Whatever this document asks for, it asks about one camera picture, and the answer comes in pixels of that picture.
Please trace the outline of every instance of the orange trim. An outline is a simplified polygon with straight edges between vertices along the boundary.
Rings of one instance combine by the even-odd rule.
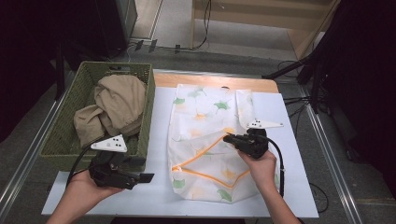
[[[211,179],[211,180],[214,180],[214,181],[220,183],[221,185],[224,185],[225,187],[227,187],[227,188],[229,188],[229,189],[232,189],[232,188],[236,185],[236,183],[238,182],[238,180],[239,180],[242,176],[248,174],[248,173],[250,172],[250,170],[246,170],[244,173],[242,173],[241,175],[239,175],[239,176],[235,179],[235,182],[233,182],[232,185],[226,184],[226,183],[222,182],[221,180],[219,180],[219,179],[217,179],[217,178],[215,178],[215,177],[213,177],[213,176],[211,176],[211,175],[205,175],[205,174],[197,173],[197,172],[194,172],[194,171],[192,171],[192,170],[183,169],[182,172],[186,172],[186,173],[189,173],[189,174],[192,174],[192,175],[200,175],[200,176],[209,178],[209,179]]]
[[[179,164],[179,165],[175,165],[172,167],[172,171],[178,170],[178,167],[181,166],[185,166],[187,164],[189,164],[190,162],[193,162],[195,160],[197,160],[198,158],[202,157],[208,150],[210,150],[212,147],[214,147],[219,141],[221,141],[223,139],[224,136],[226,136],[227,134],[224,134],[221,138],[219,138],[218,140],[216,140],[215,143],[213,143],[212,145],[210,145],[207,149],[205,149],[204,151],[202,151],[201,153],[199,153],[198,155],[196,155],[195,157]]]

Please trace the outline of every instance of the wooden cabinet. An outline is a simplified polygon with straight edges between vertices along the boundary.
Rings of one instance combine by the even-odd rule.
[[[212,1],[210,20],[287,28],[298,59],[305,56],[325,31],[340,0],[219,0]],[[207,0],[193,0],[191,36],[195,19],[203,20]]]

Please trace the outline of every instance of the towel with leaf print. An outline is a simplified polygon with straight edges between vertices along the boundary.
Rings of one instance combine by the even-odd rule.
[[[168,134],[174,192],[184,199],[234,203],[258,193],[227,133],[246,133],[254,120],[250,90],[179,84]]]

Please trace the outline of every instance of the white triangular marker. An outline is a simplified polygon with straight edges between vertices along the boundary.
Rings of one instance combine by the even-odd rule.
[[[254,129],[278,128],[283,127],[283,123],[275,123],[261,119],[255,119],[254,121],[250,122],[247,127]]]
[[[122,138],[122,134],[108,138],[101,142],[93,143],[91,145],[91,148],[97,150],[117,151],[117,152],[126,152],[128,150],[125,141]]]

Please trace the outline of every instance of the person's left hand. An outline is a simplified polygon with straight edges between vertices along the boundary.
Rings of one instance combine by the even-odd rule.
[[[122,189],[96,186],[89,171],[77,174],[71,179],[47,223],[72,223],[103,199],[121,191]]]

